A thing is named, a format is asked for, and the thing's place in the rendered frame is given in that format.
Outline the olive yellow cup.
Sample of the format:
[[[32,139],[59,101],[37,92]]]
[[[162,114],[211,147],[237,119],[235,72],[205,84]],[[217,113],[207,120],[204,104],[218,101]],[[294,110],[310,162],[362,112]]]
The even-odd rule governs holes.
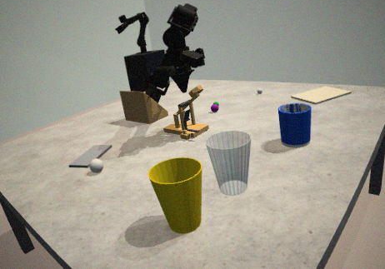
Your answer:
[[[173,232],[195,231],[202,221],[202,164],[173,158],[155,164],[148,177]]]

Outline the white ball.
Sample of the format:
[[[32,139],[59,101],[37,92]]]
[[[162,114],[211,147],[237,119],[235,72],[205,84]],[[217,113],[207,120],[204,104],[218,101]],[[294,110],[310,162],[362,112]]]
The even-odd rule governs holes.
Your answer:
[[[103,169],[103,162],[100,159],[93,159],[89,163],[90,171],[93,173],[99,173]]]

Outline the blue cup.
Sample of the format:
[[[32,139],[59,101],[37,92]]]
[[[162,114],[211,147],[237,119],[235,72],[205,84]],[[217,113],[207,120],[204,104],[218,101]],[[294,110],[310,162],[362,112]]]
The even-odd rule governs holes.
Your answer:
[[[278,108],[282,144],[305,147],[310,143],[312,107],[305,103],[289,103]]]

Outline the magenta ball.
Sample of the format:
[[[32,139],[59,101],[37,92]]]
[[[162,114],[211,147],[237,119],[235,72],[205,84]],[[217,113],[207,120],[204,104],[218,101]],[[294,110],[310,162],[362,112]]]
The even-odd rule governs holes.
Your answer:
[[[213,112],[217,112],[218,109],[219,109],[219,107],[218,107],[217,104],[213,104],[213,105],[211,106],[211,110],[212,110]]]

